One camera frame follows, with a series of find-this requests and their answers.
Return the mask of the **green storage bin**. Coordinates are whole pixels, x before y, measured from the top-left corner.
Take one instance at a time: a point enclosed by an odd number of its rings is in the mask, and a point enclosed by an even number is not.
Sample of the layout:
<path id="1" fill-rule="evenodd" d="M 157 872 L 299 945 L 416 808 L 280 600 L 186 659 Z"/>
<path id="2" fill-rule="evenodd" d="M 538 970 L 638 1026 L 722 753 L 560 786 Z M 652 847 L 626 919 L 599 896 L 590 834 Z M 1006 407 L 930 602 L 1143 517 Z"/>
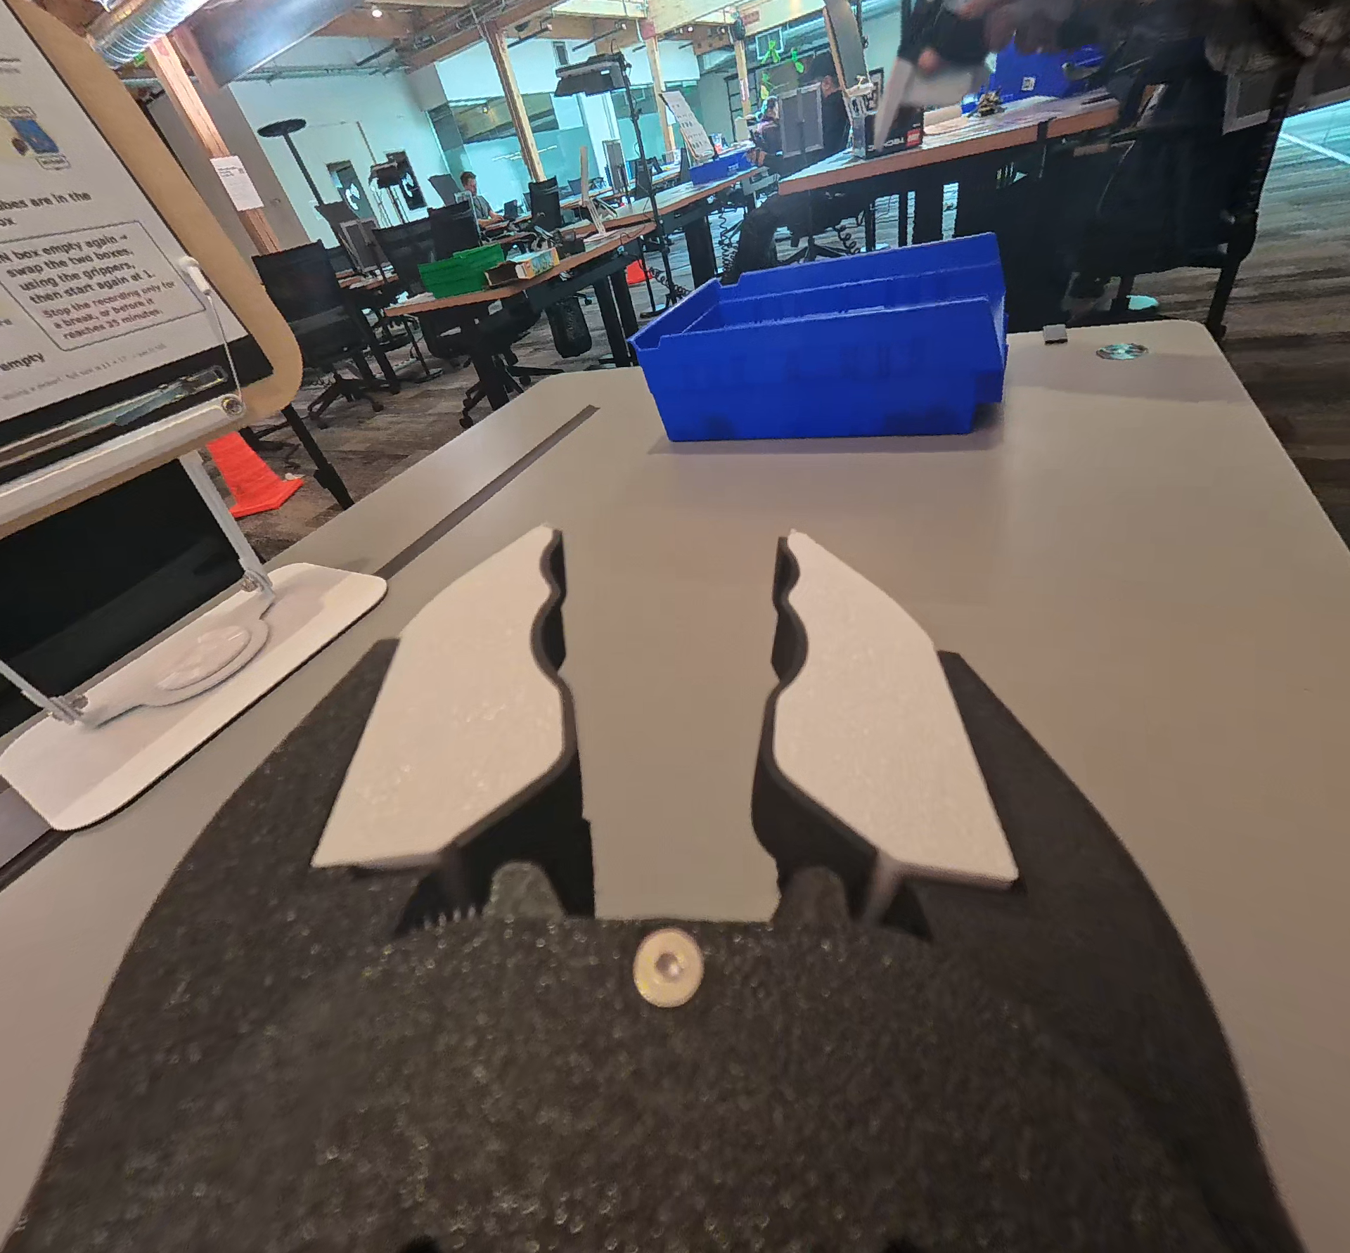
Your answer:
<path id="1" fill-rule="evenodd" d="M 426 293 L 437 300 L 468 296 L 489 287 L 489 271 L 505 261 L 501 244 L 459 249 L 445 260 L 419 265 Z"/>

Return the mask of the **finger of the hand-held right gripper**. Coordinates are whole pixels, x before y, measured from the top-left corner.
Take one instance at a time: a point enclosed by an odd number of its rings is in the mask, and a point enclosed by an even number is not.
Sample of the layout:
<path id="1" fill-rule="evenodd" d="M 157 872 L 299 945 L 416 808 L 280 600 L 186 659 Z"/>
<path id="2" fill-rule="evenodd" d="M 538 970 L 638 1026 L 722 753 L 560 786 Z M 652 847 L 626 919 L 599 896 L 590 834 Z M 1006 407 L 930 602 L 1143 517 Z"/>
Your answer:
<path id="1" fill-rule="evenodd" d="M 886 73 L 873 114 L 873 150 L 902 150 L 914 130 L 922 134 L 927 112 L 960 108 L 963 99 L 987 82 L 987 76 L 985 60 L 927 73 L 917 62 L 898 57 Z"/>

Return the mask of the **wood-framed instruction board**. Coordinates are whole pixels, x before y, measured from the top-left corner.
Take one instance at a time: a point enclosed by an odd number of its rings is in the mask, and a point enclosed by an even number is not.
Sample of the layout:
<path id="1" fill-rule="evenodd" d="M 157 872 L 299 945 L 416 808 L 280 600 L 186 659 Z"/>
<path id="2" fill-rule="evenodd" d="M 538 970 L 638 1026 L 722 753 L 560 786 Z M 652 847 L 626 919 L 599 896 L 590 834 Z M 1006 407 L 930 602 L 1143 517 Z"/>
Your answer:
<path id="1" fill-rule="evenodd" d="M 1 534 L 281 410 L 289 323 L 92 47 L 1 13 Z"/>

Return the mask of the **black floor lamp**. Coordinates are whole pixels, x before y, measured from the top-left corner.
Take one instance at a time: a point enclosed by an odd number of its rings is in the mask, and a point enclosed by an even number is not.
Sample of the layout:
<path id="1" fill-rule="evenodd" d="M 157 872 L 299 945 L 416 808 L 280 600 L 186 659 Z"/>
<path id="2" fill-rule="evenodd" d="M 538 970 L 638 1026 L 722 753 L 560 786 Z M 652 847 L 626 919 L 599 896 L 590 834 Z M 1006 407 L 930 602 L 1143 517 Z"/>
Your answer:
<path id="1" fill-rule="evenodd" d="M 257 135 L 304 238 L 330 245 L 333 232 L 319 210 L 319 203 L 328 197 L 317 174 L 300 153 L 299 135 L 304 127 L 302 117 L 286 115 L 263 122 Z"/>

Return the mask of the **black office chair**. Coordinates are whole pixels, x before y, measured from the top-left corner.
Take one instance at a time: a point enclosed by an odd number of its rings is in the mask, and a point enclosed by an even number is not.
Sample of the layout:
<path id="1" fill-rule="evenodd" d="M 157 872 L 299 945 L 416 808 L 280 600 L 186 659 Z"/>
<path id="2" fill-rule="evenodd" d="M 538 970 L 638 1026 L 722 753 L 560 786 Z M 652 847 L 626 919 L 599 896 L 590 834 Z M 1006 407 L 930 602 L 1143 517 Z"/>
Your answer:
<path id="1" fill-rule="evenodd" d="M 306 372 L 320 374 L 323 389 L 307 404 L 306 417 L 326 426 L 336 401 L 382 410 L 368 363 L 371 339 L 320 242 L 261 252 L 251 260 L 258 278 L 296 338 Z"/>

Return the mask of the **wooden office desk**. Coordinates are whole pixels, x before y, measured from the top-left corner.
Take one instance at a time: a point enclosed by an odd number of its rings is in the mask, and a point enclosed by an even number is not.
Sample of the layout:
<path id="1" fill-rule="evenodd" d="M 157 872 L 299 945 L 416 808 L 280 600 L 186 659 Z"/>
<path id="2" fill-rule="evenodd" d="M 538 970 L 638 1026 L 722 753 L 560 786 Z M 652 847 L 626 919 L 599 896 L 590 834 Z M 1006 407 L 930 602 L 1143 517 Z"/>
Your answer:
<path id="1" fill-rule="evenodd" d="M 598 254 L 615 242 L 616 275 L 606 278 L 626 332 L 634 332 L 687 290 L 720 273 L 722 241 L 713 216 L 728 208 L 749 209 L 768 186 L 759 167 L 749 167 L 709 183 L 680 183 L 655 195 L 654 205 L 626 203 L 602 225 L 574 218 L 547 232 L 559 257 Z"/>
<path id="2" fill-rule="evenodd" d="M 986 117 L 957 115 L 948 130 L 895 153 L 855 157 L 839 151 L 779 183 L 785 197 L 847 192 L 863 203 L 879 197 L 912 199 L 899 242 L 930 244 L 943 235 L 943 199 L 950 183 L 993 176 L 1021 150 L 1035 148 L 1045 160 L 1049 146 L 1113 125 L 1119 102 L 1106 92 L 1080 96 L 1032 96 Z"/>
<path id="3" fill-rule="evenodd" d="M 515 342 L 509 304 L 521 300 L 533 316 L 541 316 L 561 300 L 587 288 L 599 307 L 606 342 L 615 366 L 635 366 L 631 338 L 637 319 L 622 283 L 625 268 L 638 257 L 651 225 L 639 222 L 609 232 L 596 245 L 557 261 L 531 277 L 488 286 L 479 290 L 436 297 L 423 294 L 385 307 L 388 319 L 424 322 L 447 314 L 463 340 L 484 398 L 491 408 L 504 408 L 514 394 L 550 375 L 547 368 L 511 365 Z"/>

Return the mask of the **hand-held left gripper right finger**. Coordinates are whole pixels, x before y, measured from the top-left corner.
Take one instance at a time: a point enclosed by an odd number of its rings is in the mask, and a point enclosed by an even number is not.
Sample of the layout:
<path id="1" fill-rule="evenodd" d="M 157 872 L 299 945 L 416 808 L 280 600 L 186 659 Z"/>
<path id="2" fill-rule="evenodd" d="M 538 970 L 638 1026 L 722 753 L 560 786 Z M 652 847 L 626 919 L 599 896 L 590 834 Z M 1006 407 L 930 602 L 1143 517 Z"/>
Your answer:
<path id="1" fill-rule="evenodd" d="M 769 851 L 829 867 L 881 924 L 902 885 L 1008 890 L 1019 869 L 931 636 L 804 532 L 779 540 Z"/>

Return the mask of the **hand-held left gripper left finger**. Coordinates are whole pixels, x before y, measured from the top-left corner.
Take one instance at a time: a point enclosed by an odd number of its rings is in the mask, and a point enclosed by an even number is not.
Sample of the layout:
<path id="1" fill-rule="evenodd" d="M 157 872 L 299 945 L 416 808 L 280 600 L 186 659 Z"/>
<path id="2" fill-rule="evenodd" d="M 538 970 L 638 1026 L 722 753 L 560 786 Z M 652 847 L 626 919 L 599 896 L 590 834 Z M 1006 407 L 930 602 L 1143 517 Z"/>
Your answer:
<path id="1" fill-rule="evenodd" d="M 541 524 L 407 622 L 312 867 L 408 872 L 557 784 L 577 756 L 564 537 Z"/>

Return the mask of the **orange traffic cone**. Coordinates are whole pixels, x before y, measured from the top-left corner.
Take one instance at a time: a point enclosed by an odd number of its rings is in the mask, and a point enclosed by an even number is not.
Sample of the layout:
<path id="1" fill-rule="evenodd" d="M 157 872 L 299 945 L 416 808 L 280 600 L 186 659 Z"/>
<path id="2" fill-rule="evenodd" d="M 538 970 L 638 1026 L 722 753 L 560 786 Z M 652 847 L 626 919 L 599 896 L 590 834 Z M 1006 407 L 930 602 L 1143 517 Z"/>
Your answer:
<path id="1" fill-rule="evenodd" d="M 276 512 L 303 486 L 299 476 L 280 476 L 239 433 L 212 440 L 208 452 L 228 489 L 234 519 Z"/>

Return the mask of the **blue plastic bin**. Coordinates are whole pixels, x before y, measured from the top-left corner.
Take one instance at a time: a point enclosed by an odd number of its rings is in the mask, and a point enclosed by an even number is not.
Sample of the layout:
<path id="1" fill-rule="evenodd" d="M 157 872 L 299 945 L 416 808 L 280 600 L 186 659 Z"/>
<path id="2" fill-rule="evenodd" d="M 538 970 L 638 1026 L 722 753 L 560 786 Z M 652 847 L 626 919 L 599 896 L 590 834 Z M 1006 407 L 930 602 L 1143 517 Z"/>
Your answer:
<path id="1" fill-rule="evenodd" d="M 712 280 L 632 336 L 673 441 L 969 434 L 1003 400 L 990 232 Z"/>

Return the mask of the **studio light stand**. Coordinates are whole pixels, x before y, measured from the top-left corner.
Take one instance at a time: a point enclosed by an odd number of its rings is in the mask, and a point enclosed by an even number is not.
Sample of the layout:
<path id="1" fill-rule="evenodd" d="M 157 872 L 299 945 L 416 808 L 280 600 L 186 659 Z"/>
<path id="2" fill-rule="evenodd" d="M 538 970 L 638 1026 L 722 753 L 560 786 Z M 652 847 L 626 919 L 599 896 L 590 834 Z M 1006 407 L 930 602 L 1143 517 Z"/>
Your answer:
<path id="1" fill-rule="evenodd" d="M 652 234 L 665 286 L 665 306 L 674 304 L 686 294 L 674 280 L 671 267 L 671 245 L 660 216 L 658 200 L 654 187 L 654 170 L 650 163 L 645 137 L 641 127 L 641 118 L 634 99 L 631 65 L 622 53 L 596 53 L 579 63 L 569 63 L 559 69 L 556 78 L 556 92 L 559 96 L 624 96 L 629 122 L 632 125 L 634 144 L 638 164 L 626 170 L 626 179 L 632 184 L 632 197 L 644 197 L 650 212 Z"/>

